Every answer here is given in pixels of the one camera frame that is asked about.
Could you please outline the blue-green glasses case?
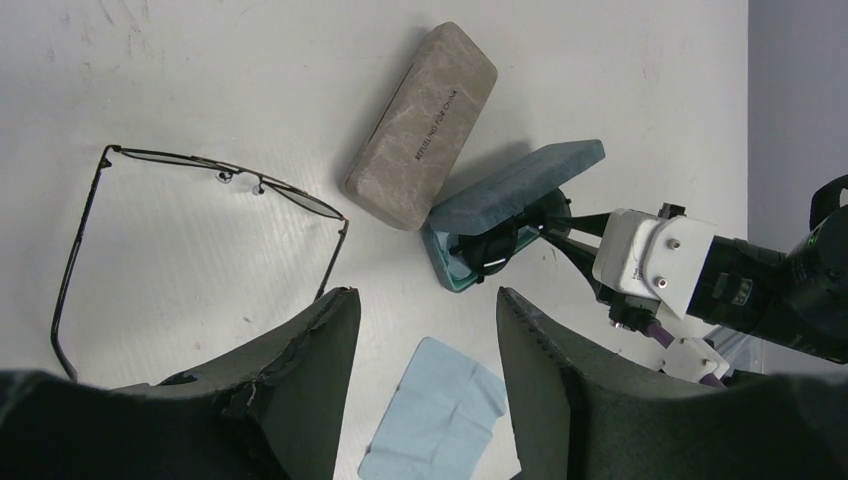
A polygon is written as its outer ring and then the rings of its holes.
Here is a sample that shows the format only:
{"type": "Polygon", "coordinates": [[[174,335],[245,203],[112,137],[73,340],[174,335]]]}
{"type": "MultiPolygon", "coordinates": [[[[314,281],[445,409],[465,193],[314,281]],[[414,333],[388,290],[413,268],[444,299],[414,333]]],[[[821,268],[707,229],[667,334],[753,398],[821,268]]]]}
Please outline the blue-green glasses case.
{"type": "MultiPolygon", "coordinates": [[[[604,158],[604,146],[598,139],[550,144],[436,204],[422,237],[441,285],[453,293],[476,285],[476,276],[448,253],[459,235],[474,236],[492,229],[604,158]]],[[[522,229],[519,235],[512,258],[539,237],[534,227],[522,229]]]]}

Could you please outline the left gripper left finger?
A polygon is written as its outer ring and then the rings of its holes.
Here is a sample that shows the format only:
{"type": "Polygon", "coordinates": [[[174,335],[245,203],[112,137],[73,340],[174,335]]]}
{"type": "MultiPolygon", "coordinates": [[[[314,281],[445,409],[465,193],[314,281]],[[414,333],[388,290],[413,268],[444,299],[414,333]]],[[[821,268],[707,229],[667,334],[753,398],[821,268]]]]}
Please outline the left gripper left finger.
{"type": "Polygon", "coordinates": [[[329,479],[361,320],[336,288],[273,330],[156,385],[1,374],[5,479],[329,479]]]}

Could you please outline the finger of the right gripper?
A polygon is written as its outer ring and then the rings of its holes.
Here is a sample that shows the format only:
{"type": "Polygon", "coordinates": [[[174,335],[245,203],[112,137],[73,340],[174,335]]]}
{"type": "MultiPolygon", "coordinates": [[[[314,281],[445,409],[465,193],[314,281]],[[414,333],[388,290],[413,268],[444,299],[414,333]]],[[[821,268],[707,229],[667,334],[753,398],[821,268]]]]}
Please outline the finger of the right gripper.
{"type": "Polygon", "coordinates": [[[548,231],[546,241],[563,253],[586,279],[596,298],[603,289],[594,277],[593,266],[598,249],[591,245],[569,239],[562,232],[548,231]]]}
{"type": "Polygon", "coordinates": [[[552,233],[567,236],[570,231],[575,230],[595,237],[602,237],[610,216],[610,212],[578,217],[560,214],[547,215],[539,222],[539,233],[541,236],[549,236],[552,233]]]}

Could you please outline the lower blue cleaning cloth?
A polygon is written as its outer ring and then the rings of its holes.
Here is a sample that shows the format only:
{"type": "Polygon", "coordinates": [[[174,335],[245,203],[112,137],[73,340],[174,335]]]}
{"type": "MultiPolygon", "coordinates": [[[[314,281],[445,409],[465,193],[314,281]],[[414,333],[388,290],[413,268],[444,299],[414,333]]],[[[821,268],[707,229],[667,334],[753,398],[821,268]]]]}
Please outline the lower blue cleaning cloth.
{"type": "Polygon", "coordinates": [[[470,479],[507,412],[506,385],[432,337],[418,344],[375,431],[361,479],[470,479]]]}

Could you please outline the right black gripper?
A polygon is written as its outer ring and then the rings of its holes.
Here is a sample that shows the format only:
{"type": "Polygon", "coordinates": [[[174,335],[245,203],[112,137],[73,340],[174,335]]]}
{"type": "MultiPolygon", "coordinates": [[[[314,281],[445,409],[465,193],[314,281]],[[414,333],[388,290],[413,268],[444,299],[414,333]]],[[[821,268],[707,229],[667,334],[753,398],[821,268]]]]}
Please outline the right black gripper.
{"type": "Polygon", "coordinates": [[[714,237],[690,316],[836,364],[847,362],[847,178],[815,192],[789,253],[714,237]]]}

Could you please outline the thin-frame sunglasses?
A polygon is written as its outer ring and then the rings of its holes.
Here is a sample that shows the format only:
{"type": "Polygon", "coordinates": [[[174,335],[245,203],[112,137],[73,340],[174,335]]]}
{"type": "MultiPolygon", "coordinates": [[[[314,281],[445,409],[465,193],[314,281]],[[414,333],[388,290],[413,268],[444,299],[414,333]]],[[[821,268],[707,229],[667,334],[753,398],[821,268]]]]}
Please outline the thin-frame sunglasses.
{"type": "Polygon", "coordinates": [[[156,384],[281,326],[331,290],[349,228],[286,181],[208,158],[103,149],[50,343],[65,377],[156,384]]]}
{"type": "Polygon", "coordinates": [[[549,215],[569,217],[571,203],[560,190],[552,191],[482,234],[459,235],[448,253],[458,258],[476,276],[476,284],[483,283],[511,260],[522,229],[538,226],[538,221],[549,215]]]}

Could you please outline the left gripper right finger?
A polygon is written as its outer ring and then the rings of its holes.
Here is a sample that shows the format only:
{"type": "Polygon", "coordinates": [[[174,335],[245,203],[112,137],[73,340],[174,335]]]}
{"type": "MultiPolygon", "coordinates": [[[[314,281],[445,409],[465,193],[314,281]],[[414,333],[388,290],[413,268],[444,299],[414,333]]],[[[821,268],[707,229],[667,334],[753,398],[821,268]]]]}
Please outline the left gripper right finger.
{"type": "Polygon", "coordinates": [[[843,479],[847,379],[648,369],[501,288],[496,324],[523,479],[843,479]]]}

